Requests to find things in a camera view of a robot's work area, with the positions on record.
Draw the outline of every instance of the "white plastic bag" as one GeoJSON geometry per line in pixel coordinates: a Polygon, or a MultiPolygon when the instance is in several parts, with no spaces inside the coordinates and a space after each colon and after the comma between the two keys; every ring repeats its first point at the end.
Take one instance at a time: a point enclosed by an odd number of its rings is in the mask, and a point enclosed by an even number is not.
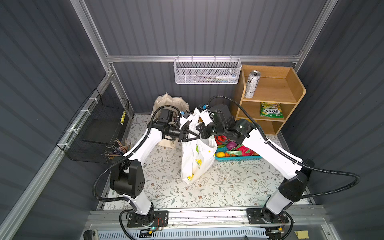
{"type": "MultiPolygon", "coordinates": [[[[183,112],[188,111],[189,112],[189,105],[188,105],[188,103],[186,103],[181,97],[173,98],[168,93],[166,93],[166,94],[158,96],[156,98],[155,103],[153,104],[152,114],[156,111],[156,109],[158,109],[159,107],[164,106],[164,105],[175,106],[180,111],[183,111],[183,112]]],[[[175,111],[175,109],[173,109],[173,108],[165,108],[165,109],[169,109],[169,110],[175,111]]],[[[158,111],[156,113],[155,118],[158,118],[160,116],[160,111],[158,111]]],[[[163,146],[163,147],[175,147],[176,146],[176,141],[175,140],[170,141],[170,140],[163,139],[163,140],[161,140],[158,143],[158,145],[159,146],[163,146]]]]}
{"type": "MultiPolygon", "coordinates": [[[[194,117],[189,124],[189,130],[199,133],[196,125],[200,112],[195,109],[194,117]]],[[[215,138],[198,139],[190,142],[182,142],[181,179],[187,184],[196,181],[214,163],[217,144],[215,138]]]]}

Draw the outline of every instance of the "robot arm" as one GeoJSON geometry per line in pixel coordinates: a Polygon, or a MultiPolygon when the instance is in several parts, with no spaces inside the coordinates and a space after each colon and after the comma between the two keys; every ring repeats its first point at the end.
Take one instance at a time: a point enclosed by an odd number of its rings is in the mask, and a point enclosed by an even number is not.
{"type": "Polygon", "coordinates": [[[204,123],[199,124],[196,128],[202,138],[206,139],[211,135],[224,135],[230,140],[257,152],[284,176],[284,181],[267,200],[260,212],[265,222],[274,222],[279,215],[282,215],[282,211],[293,202],[300,200],[311,171],[302,169],[298,162],[310,166],[313,165],[313,162],[310,160],[303,161],[301,158],[288,153],[270,139],[263,137],[256,126],[247,120],[235,121],[228,107],[224,104],[215,105],[210,109],[206,105],[201,105],[200,110],[204,123]],[[297,162],[293,163],[284,154],[297,162]]]}
{"type": "Polygon", "coordinates": [[[162,109],[159,118],[153,124],[148,124],[148,128],[136,145],[122,156],[128,156],[127,160],[111,169],[111,189],[122,195],[132,206],[141,224],[152,222],[154,217],[154,206],[142,191],[145,183],[142,165],[145,159],[162,139],[177,137],[179,142],[188,142],[200,138],[198,134],[189,131],[192,118],[190,113],[183,113],[182,117],[171,125],[173,113],[171,110],[162,109]]]}

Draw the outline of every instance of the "black mounting plate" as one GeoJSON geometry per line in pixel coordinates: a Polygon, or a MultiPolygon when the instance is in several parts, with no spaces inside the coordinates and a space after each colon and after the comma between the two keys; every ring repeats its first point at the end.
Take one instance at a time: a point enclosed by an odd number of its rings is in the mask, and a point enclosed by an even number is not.
{"type": "Polygon", "coordinates": [[[157,222],[157,217],[162,219],[163,221],[160,220],[160,227],[166,227],[168,225],[168,211],[155,211],[155,217],[154,217],[154,220],[153,220],[153,223],[149,226],[142,226],[141,224],[139,224],[137,222],[137,219],[136,219],[136,213],[129,213],[127,218],[128,218],[128,223],[127,223],[127,227],[157,227],[158,225],[158,222],[157,222]]]}
{"type": "MultiPolygon", "coordinates": [[[[261,213],[261,208],[253,208],[253,209],[247,209],[247,217],[249,224],[266,224],[263,220],[263,214],[261,213]]],[[[279,218],[277,218],[274,222],[272,223],[285,223],[287,224],[289,222],[288,217],[286,214],[283,215],[284,219],[280,217],[280,219],[283,221],[281,222],[279,218]]]]}

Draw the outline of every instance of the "white vent grille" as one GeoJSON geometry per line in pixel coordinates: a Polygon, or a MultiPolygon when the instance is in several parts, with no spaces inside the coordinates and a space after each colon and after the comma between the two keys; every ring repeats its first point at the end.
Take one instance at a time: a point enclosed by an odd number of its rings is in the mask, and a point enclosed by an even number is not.
{"type": "MultiPolygon", "coordinates": [[[[257,237],[268,238],[265,229],[257,227],[230,227],[230,228],[191,228],[191,229],[164,229],[152,234],[152,237],[139,238],[138,230],[127,230],[135,239],[195,239],[195,238],[230,238],[230,237],[257,237]]],[[[99,231],[100,240],[128,239],[122,230],[99,231]]]]}
{"type": "Polygon", "coordinates": [[[241,72],[239,58],[215,59],[175,58],[175,82],[177,84],[236,84],[241,72]]]}

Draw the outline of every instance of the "black wire basket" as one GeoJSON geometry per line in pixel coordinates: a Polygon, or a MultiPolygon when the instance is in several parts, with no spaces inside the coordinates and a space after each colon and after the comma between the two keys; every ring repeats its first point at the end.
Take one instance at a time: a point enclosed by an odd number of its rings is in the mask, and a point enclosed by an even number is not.
{"type": "Polygon", "coordinates": [[[65,144],[57,143],[71,160],[108,163],[105,156],[128,123],[129,102],[124,98],[99,95],[84,111],[65,144]]]}

